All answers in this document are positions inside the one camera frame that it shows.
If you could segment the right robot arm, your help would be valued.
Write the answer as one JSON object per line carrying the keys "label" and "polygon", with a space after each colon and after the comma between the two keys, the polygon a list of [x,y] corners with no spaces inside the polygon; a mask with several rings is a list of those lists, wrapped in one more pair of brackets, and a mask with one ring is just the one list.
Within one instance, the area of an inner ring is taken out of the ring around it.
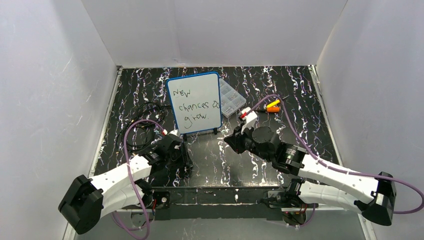
{"label": "right robot arm", "polygon": [[233,151],[248,151],[271,163],[284,174],[300,177],[286,192],[304,204],[325,204],[361,214],[365,219],[391,226],[396,202],[393,176],[387,172],[364,175],[321,158],[314,159],[306,149],[280,140],[269,127],[237,127],[224,138]]}

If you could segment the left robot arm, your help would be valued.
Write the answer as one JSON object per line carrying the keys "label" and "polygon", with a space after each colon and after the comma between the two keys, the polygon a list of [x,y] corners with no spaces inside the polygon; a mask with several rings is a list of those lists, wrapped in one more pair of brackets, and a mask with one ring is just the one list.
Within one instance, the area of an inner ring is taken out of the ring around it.
{"label": "left robot arm", "polygon": [[99,220],[119,209],[144,205],[148,213],[167,208],[169,195],[153,189],[146,178],[161,178],[167,171],[189,170],[192,161],[187,145],[169,133],[122,164],[103,174],[76,177],[58,211],[77,234],[85,234]]}

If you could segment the blue framed whiteboard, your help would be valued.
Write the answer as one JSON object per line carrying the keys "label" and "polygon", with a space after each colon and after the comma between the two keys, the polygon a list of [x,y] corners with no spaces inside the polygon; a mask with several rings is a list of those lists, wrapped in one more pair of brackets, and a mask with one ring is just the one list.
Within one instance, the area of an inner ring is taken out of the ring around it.
{"label": "blue framed whiteboard", "polygon": [[212,71],[167,80],[176,128],[182,135],[222,126],[219,79],[218,73]]}

